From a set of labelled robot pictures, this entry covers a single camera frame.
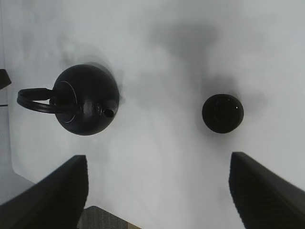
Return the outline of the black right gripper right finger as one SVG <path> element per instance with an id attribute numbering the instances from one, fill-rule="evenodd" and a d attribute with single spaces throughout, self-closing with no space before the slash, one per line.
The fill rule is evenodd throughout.
<path id="1" fill-rule="evenodd" d="M 305 227 L 305 192 L 247 154 L 231 154 L 228 183 L 245 228 Z"/>

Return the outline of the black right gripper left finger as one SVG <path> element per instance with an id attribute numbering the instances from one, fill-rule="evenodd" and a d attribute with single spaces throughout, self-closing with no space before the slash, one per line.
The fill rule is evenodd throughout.
<path id="1" fill-rule="evenodd" d="M 75 229 L 89 192 L 85 155 L 76 155 L 0 207 L 2 229 Z"/>

